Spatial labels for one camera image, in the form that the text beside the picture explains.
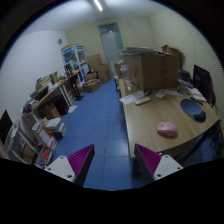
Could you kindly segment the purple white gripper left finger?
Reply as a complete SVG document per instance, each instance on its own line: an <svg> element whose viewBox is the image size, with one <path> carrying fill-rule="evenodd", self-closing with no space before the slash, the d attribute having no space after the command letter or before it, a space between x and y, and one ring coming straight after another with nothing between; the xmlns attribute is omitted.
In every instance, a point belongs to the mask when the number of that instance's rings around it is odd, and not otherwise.
<svg viewBox="0 0 224 224"><path fill-rule="evenodd" d="M94 145L91 144L68 157L59 156L45 170L79 186L83 186L94 155Z"/></svg>

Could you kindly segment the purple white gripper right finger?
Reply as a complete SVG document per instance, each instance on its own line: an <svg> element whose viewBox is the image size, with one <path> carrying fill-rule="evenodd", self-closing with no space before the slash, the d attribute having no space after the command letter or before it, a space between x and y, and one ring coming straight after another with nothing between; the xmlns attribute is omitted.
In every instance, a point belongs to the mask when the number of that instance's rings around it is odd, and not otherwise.
<svg viewBox="0 0 224 224"><path fill-rule="evenodd" d="M158 154L140 144L135 145L134 154L146 182L160 180L182 169L171 156Z"/></svg>

